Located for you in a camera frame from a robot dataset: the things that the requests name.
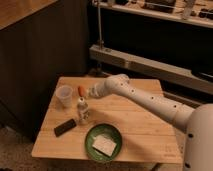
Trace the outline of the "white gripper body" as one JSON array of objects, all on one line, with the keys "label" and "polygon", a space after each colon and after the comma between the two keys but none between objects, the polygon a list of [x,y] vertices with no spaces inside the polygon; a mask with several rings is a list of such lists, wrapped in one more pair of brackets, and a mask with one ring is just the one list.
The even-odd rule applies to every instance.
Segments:
[{"label": "white gripper body", "polygon": [[103,82],[101,83],[96,83],[93,86],[89,87],[86,90],[86,95],[88,98],[102,98],[106,95],[106,91],[105,91],[105,85]]}]

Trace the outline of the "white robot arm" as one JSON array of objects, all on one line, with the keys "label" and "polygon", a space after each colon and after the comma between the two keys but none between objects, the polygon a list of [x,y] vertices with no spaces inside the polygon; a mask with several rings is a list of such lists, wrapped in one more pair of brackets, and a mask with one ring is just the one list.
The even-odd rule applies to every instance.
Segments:
[{"label": "white robot arm", "polygon": [[131,85],[126,74],[111,75],[86,90],[89,98],[125,97],[186,134],[182,171],[213,171],[213,104],[192,108]]}]

